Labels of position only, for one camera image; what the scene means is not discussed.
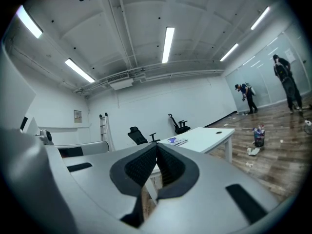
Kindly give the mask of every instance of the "ladder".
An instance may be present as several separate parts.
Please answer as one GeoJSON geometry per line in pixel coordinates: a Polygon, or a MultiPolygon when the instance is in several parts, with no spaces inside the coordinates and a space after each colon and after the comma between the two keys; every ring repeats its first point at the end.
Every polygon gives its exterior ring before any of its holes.
{"type": "Polygon", "coordinates": [[[108,123],[108,114],[105,113],[104,116],[99,115],[99,127],[100,127],[100,134],[101,140],[106,141],[109,146],[109,152],[113,152],[115,150],[109,123],[108,123]]]}

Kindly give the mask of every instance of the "white desk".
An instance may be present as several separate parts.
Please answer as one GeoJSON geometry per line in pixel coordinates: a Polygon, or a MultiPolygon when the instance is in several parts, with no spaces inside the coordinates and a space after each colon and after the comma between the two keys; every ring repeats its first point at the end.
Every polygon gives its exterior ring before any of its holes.
{"type": "MultiPolygon", "coordinates": [[[[235,129],[229,128],[206,128],[206,127],[197,127],[193,130],[190,130],[186,133],[173,136],[176,138],[185,138],[188,141],[179,147],[189,149],[190,151],[198,153],[209,153],[216,149],[218,146],[225,144],[225,159],[228,162],[232,162],[232,134],[235,132],[235,129]]],[[[169,144],[168,139],[163,139],[158,143],[169,144]]],[[[152,171],[150,178],[146,181],[145,186],[151,195],[151,198],[156,203],[157,192],[154,188],[154,185],[151,181],[151,178],[159,176],[160,170],[156,165],[152,171]]]]}

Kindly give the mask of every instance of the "glass wall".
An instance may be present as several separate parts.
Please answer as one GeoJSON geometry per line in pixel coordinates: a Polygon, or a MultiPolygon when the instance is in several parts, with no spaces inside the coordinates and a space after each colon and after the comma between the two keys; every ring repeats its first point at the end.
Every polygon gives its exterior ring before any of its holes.
{"type": "Polygon", "coordinates": [[[247,110],[248,105],[247,102],[244,103],[241,100],[241,94],[239,98],[237,92],[235,93],[235,84],[248,82],[255,89],[256,96],[253,97],[253,100],[256,106],[270,105],[286,99],[284,88],[274,73],[274,54],[289,61],[293,78],[300,93],[310,91],[309,80],[302,65],[303,62],[294,46],[288,35],[282,33],[272,39],[272,42],[257,53],[254,58],[249,57],[252,58],[250,61],[226,76],[238,111],[247,110]]]}

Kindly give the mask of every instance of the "air vent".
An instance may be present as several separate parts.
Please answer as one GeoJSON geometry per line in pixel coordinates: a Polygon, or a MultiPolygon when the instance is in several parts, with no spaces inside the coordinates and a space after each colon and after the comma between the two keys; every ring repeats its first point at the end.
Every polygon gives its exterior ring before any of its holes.
{"type": "Polygon", "coordinates": [[[121,74],[121,75],[109,77],[109,78],[107,78],[107,81],[108,82],[116,82],[116,81],[121,81],[121,80],[125,80],[125,79],[129,79],[128,73],[124,73],[124,74],[121,74]]]}

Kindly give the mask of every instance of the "black mesh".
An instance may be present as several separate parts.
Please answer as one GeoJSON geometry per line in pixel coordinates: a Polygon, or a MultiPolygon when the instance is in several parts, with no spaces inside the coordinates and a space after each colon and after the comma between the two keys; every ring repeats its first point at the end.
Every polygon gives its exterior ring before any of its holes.
{"type": "Polygon", "coordinates": [[[161,170],[162,185],[166,186],[180,178],[185,165],[182,161],[158,146],[157,164],[161,170]]]}
{"type": "Polygon", "coordinates": [[[141,187],[150,176],[156,165],[157,147],[143,153],[125,166],[125,173],[141,187]]]}

